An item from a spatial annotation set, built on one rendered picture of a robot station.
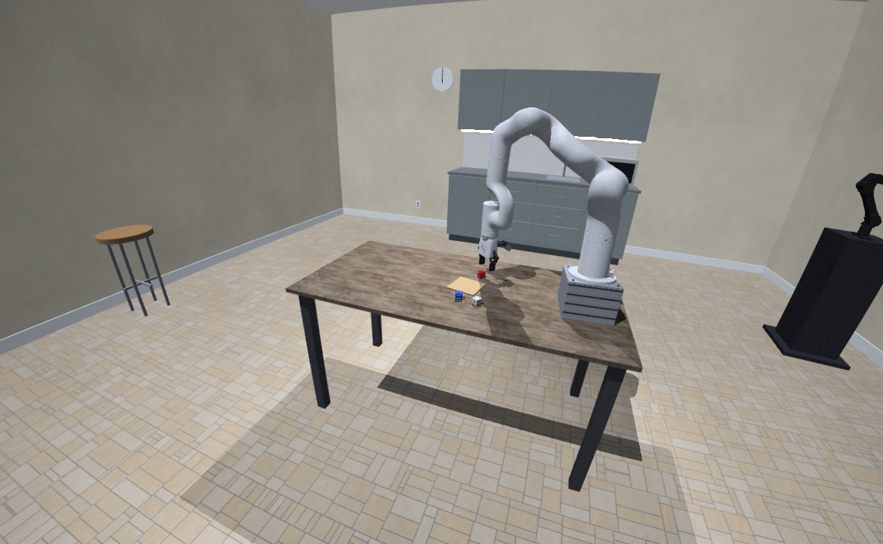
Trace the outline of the beige flat mat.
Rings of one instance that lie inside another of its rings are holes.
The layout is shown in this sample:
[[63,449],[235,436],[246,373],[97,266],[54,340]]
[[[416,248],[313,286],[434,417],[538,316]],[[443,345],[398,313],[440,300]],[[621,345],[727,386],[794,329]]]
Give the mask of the beige flat mat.
[[473,281],[465,277],[459,277],[454,283],[450,283],[450,285],[446,286],[446,288],[474,296],[474,294],[479,292],[480,289],[485,288],[485,285],[486,283]]

